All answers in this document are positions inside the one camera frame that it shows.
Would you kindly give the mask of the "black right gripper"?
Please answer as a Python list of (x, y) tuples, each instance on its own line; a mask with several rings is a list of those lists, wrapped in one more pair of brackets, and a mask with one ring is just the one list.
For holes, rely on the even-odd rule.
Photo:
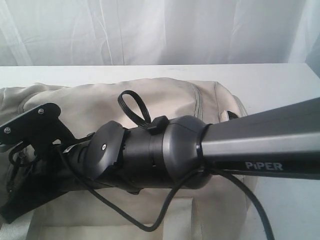
[(27, 140), (17, 140), (7, 143), (7, 151), (9, 198), (0, 207), (2, 218), (19, 218), (67, 192), (105, 187), (98, 181), (105, 171), (104, 141), (39, 141), (32, 146)]

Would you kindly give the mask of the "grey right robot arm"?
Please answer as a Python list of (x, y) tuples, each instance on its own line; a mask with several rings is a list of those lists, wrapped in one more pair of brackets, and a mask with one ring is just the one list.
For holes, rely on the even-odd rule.
[(189, 172), (203, 173), (185, 189), (199, 189), (209, 168), (235, 175), (317, 180), (320, 177), (320, 100), (206, 124), (194, 116), (155, 118), (127, 129), (110, 121), (76, 139), (60, 121), (61, 109), (46, 103), (0, 127), (1, 151), (9, 151), (7, 200), (2, 219), (11, 223), (61, 195), (119, 188), (172, 188)]

